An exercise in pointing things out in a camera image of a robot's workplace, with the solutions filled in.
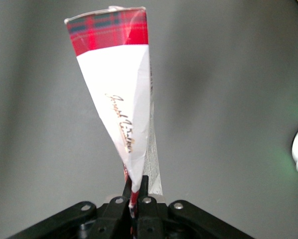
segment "red tartan pattern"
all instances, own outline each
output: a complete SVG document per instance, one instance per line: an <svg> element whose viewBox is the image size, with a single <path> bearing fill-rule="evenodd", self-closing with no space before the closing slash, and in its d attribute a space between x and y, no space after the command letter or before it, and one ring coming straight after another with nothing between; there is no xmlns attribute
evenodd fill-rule
<svg viewBox="0 0 298 239"><path fill-rule="evenodd" d="M90 14L67 23L76 56L119 45L148 44L146 11L129 9Z"/></svg>

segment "paper packaging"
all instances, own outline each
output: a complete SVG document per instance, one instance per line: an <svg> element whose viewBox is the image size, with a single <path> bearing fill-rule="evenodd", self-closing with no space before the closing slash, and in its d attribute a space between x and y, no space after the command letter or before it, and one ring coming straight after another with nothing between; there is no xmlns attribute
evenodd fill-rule
<svg viewBox="0 0 298 239"><path fill-rule="evenodd" d="M132 180L132 208L137 202L149 136L146 9L110 7L66 19L65 23L98 114Z"/></svg>

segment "handwritten script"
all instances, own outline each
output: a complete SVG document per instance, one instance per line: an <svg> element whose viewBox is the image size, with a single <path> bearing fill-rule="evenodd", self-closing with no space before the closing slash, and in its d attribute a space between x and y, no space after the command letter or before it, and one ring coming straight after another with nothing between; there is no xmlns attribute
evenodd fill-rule
<svg viewBox="0 0 298 239"><path fill-rule="evenodd" d="M124 136L126 149L128 153L131 153L133 151L133 143L135 142L135 140L132 138L133 123L129 120L127 115L122 113L122 110L120 110L118 106L120 103L124 101L124 99L116 95L111 96L111 95L105 94L105 96L107 96L110 99L113 105L113 110L115 111L117 118L119 119L119 127Z"/></svg>

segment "screw head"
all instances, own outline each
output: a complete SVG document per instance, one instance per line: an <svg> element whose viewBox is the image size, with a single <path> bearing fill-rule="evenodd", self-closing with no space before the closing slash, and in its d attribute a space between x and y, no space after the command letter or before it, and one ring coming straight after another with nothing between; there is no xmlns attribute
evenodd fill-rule
<svg viewBox="0 0 298 239"><path fill-rule="evenodd" d="M85 206L83 206L80 210L81 211L87 211L87 210L89 210L91 208L91 206L89 206L89 205L85 205Z"/></svg>
<svg viewBox="0 0 298 239"><path fill-rule="evenodd" d="M151 203L151 198L144 198L143 203L146 203L146 204Z"/></svg>
<svg viewBox="0 0 298 239"><path fill-rule="evenodd" d="M177 210L180 210L183 208L183 205L181 203L175 203L174 205L174 208L176 208Z"/></svg>
<svg viewBox="0 0 298 239"><path fill-rule="evenodd" d="M119 204L119 203L122 203L123 201L124 201L123 198L117 198L117 199L115 200L115 203Z"/></svg>

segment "gray surface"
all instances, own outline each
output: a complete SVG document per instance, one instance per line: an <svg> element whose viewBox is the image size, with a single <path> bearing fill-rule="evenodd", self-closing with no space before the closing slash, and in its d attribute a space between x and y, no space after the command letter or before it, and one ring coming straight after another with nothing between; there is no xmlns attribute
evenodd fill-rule
<svg viewBox="0 0 298 239"><path fill-rule="evenodd" d="M298 4L0 1L0 239L123 188L63 19L148 9L163 192L257 239L298 239Z"/></svg>

